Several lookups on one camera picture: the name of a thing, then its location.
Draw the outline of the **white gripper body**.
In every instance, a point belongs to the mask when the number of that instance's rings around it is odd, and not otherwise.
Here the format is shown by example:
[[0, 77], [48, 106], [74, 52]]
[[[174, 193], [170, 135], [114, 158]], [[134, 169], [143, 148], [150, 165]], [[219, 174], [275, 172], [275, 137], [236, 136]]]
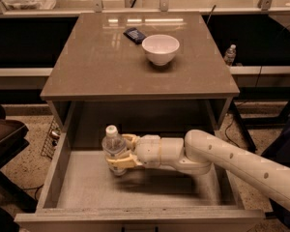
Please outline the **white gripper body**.
[[139, 138], [135, 146], [138, 161], [145, 168], [160, 167], [160, 137], [145, 135]]

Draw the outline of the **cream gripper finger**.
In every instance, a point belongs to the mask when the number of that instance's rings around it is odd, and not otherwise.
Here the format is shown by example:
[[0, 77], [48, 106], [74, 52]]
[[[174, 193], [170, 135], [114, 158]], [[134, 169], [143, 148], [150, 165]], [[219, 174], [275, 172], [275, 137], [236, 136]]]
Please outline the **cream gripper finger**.
[[140, 160], [135, 155], [129, 155], [128, 157], [122, 159], [107, 159], [106, 161], [111, 167], [119, 169], [135, 168], [136, 166], [142, 165]]
[[140, 137], [135, 134], [126, 133], [123, 134], [123, 138], [126, 140], [127, 149], [134, 151]]

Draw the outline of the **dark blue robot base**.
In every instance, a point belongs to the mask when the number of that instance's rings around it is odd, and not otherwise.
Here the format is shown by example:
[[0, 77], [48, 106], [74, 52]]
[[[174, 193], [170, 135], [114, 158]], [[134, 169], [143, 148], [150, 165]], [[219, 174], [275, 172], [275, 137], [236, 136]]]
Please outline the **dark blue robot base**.
[[[279, 137], [262, 153], [262, 157], [290, 167], [290, 117]], [[270, 200], [275, 216], [290, 229], [290, 212]]]

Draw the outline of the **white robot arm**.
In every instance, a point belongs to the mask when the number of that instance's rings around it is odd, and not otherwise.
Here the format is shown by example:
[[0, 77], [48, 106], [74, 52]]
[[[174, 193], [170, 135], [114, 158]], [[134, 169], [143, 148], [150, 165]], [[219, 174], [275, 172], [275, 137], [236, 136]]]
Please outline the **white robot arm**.
[[128, 168], [172, 167], [180, 172], [207, 173], [212, 164], [222, 167], [290, 212], [290, 168], [231, 145], [203, 130], [183, 138], [120, 134], [106, 128], [102, 148], [109, 168], [122, 175]]

